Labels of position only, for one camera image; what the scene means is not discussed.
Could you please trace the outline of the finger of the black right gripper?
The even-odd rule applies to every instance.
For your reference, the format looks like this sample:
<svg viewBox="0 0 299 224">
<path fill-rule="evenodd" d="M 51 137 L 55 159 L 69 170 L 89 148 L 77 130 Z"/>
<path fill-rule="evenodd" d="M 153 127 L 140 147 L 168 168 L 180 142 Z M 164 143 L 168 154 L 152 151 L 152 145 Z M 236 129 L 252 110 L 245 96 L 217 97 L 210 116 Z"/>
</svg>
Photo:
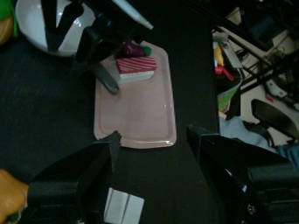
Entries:
<svg viewBox="0 0 299 224">
<path fill-rule="evenodd" d="M 62 10 L 58 26 L 55 28 L 55 40 L 54 40 L 54 51 L 58 51 L 62 40 L 70 29 L 70 26 L 77 17 L 81 16 L 83 12 L 81 2 L 70 2 Z"/>
<path fill-rule="evenodd" d="M 57 0 L 41 0 L 45 41 L 49 52 L 55 52 L 58 50 L 55 39 L 55 10 Z"/>
</svg>

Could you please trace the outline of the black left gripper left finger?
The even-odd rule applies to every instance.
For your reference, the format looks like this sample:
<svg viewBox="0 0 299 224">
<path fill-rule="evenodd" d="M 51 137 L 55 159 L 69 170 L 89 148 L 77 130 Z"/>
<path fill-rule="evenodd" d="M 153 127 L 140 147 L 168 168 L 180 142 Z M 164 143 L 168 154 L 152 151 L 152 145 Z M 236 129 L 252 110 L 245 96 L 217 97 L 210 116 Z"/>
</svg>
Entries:
<svg viewBox="0 0 299 224">
<path fill-rule="evenodd" d="M 119 134 L 97 140 L 50 164 L 34 177 L 18 224 L 103 224 Z"/>
</svg>

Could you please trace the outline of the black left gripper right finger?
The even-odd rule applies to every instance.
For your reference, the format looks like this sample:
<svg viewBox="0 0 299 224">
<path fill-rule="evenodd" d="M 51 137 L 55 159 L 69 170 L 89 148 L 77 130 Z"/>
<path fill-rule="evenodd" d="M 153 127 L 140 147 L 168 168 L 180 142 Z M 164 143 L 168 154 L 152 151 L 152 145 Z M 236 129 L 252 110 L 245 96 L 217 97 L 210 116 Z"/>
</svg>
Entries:
<svg viewBox="0 0 299 224">
<path fill-rule="evenodd" d="M 186 141 L 225 224 L 299 224 L 299 171 L 289 160 L 193 125 Z"/>
</svg>

